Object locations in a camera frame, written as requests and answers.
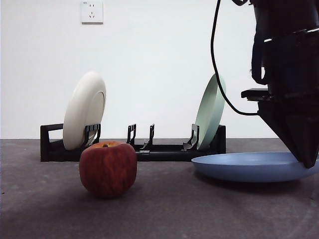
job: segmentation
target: apple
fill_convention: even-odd
[[[86,148],[79,162],[83,186],[99,198],[114,198],[135,182],[137,156],[134,148],[119,141],[104,141]]]

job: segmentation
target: dish rack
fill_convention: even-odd
[[[95,140],[90,144],[98,143],[101,135],[101,125],[87,125],[84,129],[84,142],[75,150],[66,150],[63,140],[52,141],[49,132],[63,129],[63,124],[42,125],[40,127],[40,161],[41,162],[65,162],[79,161],[81,153],[86,149],[89,141],[89,133],[97,132]],[[138,161],[191,161],[193,158],[226,153],[226,126],[219,125],[214,139],[205,150],[197,150],[199,142],[199,126],[192,124],[191,137],[182,144],[154,144],[155,125],[150,126],[150,137],[143,144],[136,143],[136,124],[128,126],[128,138],[138,157]]]

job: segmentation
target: cable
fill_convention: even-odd
[[[221,94],[223,95],[225,101],[228,103],[228,105],[231,107],[231,109],[233,111],[235,111],[236,113],[240,114],[240,115],[244,115],[244,116],[257,116],[258,113],[246,113],[246,112],[241,112],[238,109],[236,109],[231,102],[229,101],[229,99],[227,98],[223,87],[220,83],[220,79],[219,79],[219,74],[217,71],[217,66],[216,66],[216,61],[215,61],[215,54],[214,54],[214,39],[215,39],[215,32],[216,32],[216,25],[217,25],[217,18],[218,18],[218,12],[219,12],[219,6],[220,6],[220,1],[221,0],[217,0],[217,6],[216,6],[216,10],[215,10],[215,17],[214,17],[214,23],[213,23],[213,31],[211,34],[211,41],[210,41],[210,53],[211,53],[211,59],[213,62],[213,66],[214,66],[214,70],[215,70],[215,75],[216,75],[216,79],[217,79],[217,83],[218,83],[218,87],[221,91]]]

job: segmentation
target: plate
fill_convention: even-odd
[[[86,125],[101,123],[106,89],[102,77],[96,72],[86,73],[76,86],[68,104],[63,123],[63,144],[65,149],[73,150],[84,143]],[[96,131],[89,134],[89,145]]]
[[[222,77],[219,78],[224,91],[226,91],[226,85]],[[214,139],[224,111],[224,105],[225,100],[218,87],[216,75],[214,74],[207,84],[195,121],[195,124],[199,126],[198,150],[207,149]]]
[[[319,172],[319,158],[306,169],[290,152],[227,153],[192,159],[206,176],[235,182],[284,182]]]

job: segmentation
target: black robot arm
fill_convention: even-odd
[[[232,1],[237,5],[247,2]],[[319,0],[250,3],[257,22],[252,77],[268,90],[248,90],[242,97],[258,102],[257,114],[296,159],[311,168],[319,152]]]

